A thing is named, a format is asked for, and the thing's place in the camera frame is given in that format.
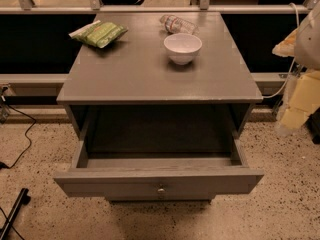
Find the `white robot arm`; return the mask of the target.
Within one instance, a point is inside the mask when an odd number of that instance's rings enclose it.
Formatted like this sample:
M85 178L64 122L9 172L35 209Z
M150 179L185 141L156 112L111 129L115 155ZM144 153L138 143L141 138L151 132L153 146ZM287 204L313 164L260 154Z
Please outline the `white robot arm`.
M320 3L299 26L272 50L280 57L293 57L306 68L296 77L289 75L277 114L276 131L283 136L301 128L320 108Z

